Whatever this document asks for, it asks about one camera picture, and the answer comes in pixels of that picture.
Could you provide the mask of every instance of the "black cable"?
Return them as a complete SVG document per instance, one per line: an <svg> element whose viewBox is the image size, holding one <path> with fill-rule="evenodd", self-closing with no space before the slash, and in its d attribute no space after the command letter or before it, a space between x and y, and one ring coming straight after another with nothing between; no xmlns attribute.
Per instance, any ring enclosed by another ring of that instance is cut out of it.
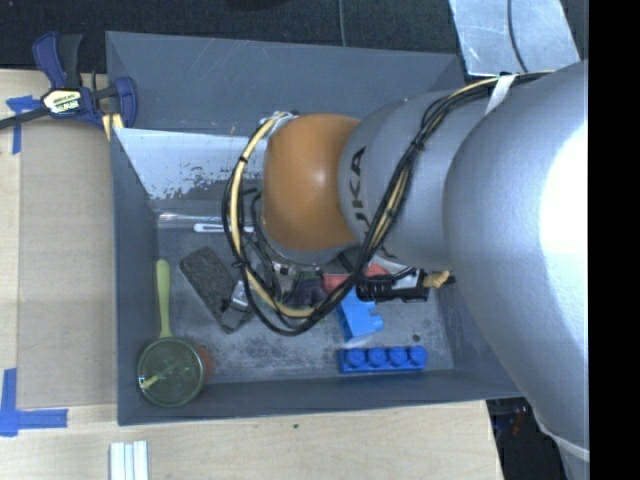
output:
<svg viewBox="0 0 640 480"><path fill-rule="evenodd" d="M531 80L535 80L542 76L542 73L532 73L527 75L520 75L514 81L513 84L519 85L521 83L526 83ZM410 143L409 147L403 154L402 158L396 165L396 168L391 176L391 179L387 185L387 188L383 194L382 200L380 201L376 213L371 220L371 226L369 232L365 235L365 239L362 243L360 251L358 253L358 258L353 266L353 270L347 277L347 279L338 286L332 293L328 295L328 297L320 303L319 306L298 326L291 328L289 322L284 319L284 316L278 310L278 302L274 298L273 290L269 289L264 280L255 272L251 263L247 260L247 256L245 254L244 243L242 240L240 241L240 251L237 251L233 245L233 237L229 228L229 204L230 204L230 190L231 190L231 181L229 181L225 187L225 192L222 200L222 215L223 215L223 228L225 231L225 236L231 246L234 257L238 262L238 266L241 268L241 274L243 278L243 282L245 284L245 292L247 294L247 300L249 301L251 307L254 309L260 320L267 325L274 332L284 335L284 336L297 336L300 335L309 329L311 329L314 325L316 325L320 320L325 318L335 307L344 299L347 293L355 286L358 280L362 279L364 276L364 269L370 263L373 255L377 252L379 247L382 245L388 234L393 228L397 217L400 214L404 206L404 201L409 192L409 188L411 186L411 180L413 176L413 169L415 167L415 163L418 159L418 155L424 149L424 144L427 139L433 134L433 132L438 128L438 126L442 123L444 118L456 108L466 105L470 102L486 98L490 95L491 90L497 84L497 79L492 81L492 83L486 83L482 85L478 85L477 87L471 87L466 90L462 90L460 92L453 93L448 97L441 98L434 103L432 103L423 113L421 120L421 129L416 134L414 140ZM404 188L402 192L398 194L394 205L389 208L391 198L396 191L396 188L400 188L401 180L405 178ZM243 200L241 195L242 186L239 187L239 198L237 204L243 205ZM382 219L387 217L387 221L385 221L385 227L381 228ZM260 284L261 288L265 291L265 293L271 299L271 303L274 307L276 315L280 319L280 321L286 325L287 329L283 329L281 327L276 326L271 320L262 312L262 309L256 304L252 289L248 280L247 272L249 272L253 278L256 280L258 284Z"/></svg>
<svg viewBox="0 0 640 480"><path fill-rule="evenodd" d="M522 55L520 54L520 49L518 48L518 44L516 43L515 34L513 32L512 7L513 7L513 0L507 0L507 23L509 25L509 39L511 40L511 46L513 47L513 51L516 54L516 58L518 59L518 63L520 64L522 71L524 71L525 73L528 73L529 70L527 69L527 66L524 63L524 60L522 59Z"/></svg>
<svg viewBox="0 0 640 480"><path fill-rule="evenodd" d="M338 19L340 20L340 39L342 46L347 46L347 39L344 33L344 10L342 9L342 0L338 0Z"/></svg>

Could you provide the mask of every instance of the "blue toy block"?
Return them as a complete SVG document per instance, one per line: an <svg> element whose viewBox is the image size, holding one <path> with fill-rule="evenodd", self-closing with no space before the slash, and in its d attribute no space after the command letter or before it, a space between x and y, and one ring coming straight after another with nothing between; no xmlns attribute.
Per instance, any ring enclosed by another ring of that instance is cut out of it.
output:
<svg viewBox="0 0 640 480"><path fill-rule="evenodd" d="M405 372L427 366L424 347L350 348L338 351L341 373Z"/></svg>
<svg viewBox="0 0 640 480"><path fill-rule="evenodd" d="M15 437L21 429L64 428L69 409L16 409L16 369L4 371L2 402L0 403L0 436Z"/></svg>
<svg viewBox="0 0 640 480"><path fill-rule="evenodd" d="M382 317L371 314L375 308L375 302L360 300L355 288L347 294L336 309L345 342L382 329L384 326Z"/></svg>

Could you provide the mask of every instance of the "wooden table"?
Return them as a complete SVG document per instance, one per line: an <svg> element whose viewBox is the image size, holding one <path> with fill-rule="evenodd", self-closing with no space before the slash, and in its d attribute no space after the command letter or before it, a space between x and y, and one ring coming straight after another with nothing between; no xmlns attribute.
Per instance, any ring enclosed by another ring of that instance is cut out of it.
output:
<svg viewBox="0 0 640 480"><path fill-rule="evenodd" d="M38 72L0 70L0 118L10 115L8 97L43 84ZM23 140L44 129L25 127ZM16 366L18 348L20 155L11 154L11 138L0 131L2 369ZM104 479L109 444L138 440L148 442L154 480L503 478L482 401L122 428L115 415L113 404L70 407L66 429L0 437L0 478Z"/></svg>

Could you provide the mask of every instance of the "blue clamp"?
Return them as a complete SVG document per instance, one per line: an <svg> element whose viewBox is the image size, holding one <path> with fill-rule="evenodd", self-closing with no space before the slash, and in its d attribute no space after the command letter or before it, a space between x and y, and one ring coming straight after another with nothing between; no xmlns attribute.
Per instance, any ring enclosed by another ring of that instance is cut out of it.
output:
<svg viewBox="0 0 640 480"><path fill-rule="evenodd" d="M338 351L341 373L406 372L424 370L424 347L350 348Z"/></svg>
<svg viewBox="0 0 640 480"><path fill-rule="evenodd" d="M40 98L38 108L0 119L0 129L18 126L33 119L50 116L54 119L75 119L103 130L106 113L99 101L118 98L118 110L125 127L130 128L138 113L138 102L133 80L117 78L113 86L92 92L82 87L78 72L78 47L82 35L60 35L48 32L33 44L33 57L38 69L51 84L51 89Z"/></svg>
<svg viewBox="0 0 640 480"><path fill-rule="evenodd" d="M65 428L69 409L16 409L16 369L4 371L2 405L0 405L0 436L15 437L19 430L35 428Z"/></svg>
<svg viewBox="0 0 640 480"><path fill-rule="evenodd" d="M375 302L360 300L355 288L347 294L336 309L345 342L382 329L382 317L371 313L375 308Z"/></svg>
<svg viewBox="0 0 640 480"><path fill-rule="evenodd" d="M39 99L32 96L19 96L17 98L9 98L7 100L7 106L14 114L22 114L25 110L37 110L42 108L42 103ZM17 124L13 129L13 146L11 153L17 155L22 149L22 129Z"/></svg>

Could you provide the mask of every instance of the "gray plastic tray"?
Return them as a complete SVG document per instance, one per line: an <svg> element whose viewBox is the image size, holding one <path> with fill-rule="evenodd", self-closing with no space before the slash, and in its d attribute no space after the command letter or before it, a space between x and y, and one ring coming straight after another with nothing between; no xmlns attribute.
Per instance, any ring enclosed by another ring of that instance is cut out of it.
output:
<svg viewBox="0 0 640 480"><path fill-rule="evenodd" d="M127 75L137 84L136 128L171 132L247 135L276 109L364 117L399 98L463 83L459 61L450 55L123 33L108 34L107 46L110 78ZM167 97L186 88L189 98ZM219 215L224 180L208 180L207 190L202 180L194 180L192 190L166 190L181 172L180 143L167 147L165 140L160 147L161 141L148 140L134 155L126 132L135 131L125 130L111 145L121 425L519 395L455 284L432 292L426 303L387 303L377 309L385 326L366 346L421 344L429 353L422 372L339 374L337 350L344 342L335 315L296 338L280 337L258 319L232 335L222 332L178 264L207 245L234 274L224 236L195 233L188 219L161 216ZM152 162L142 162L145 148ZM144 169L160 168L168 169L167 186L152 189ZM159 330L153 286L158 257L172 265L174 333L205 344L216 363L203 393L174 409L147 402L135 376L138 354Z"/></svg>

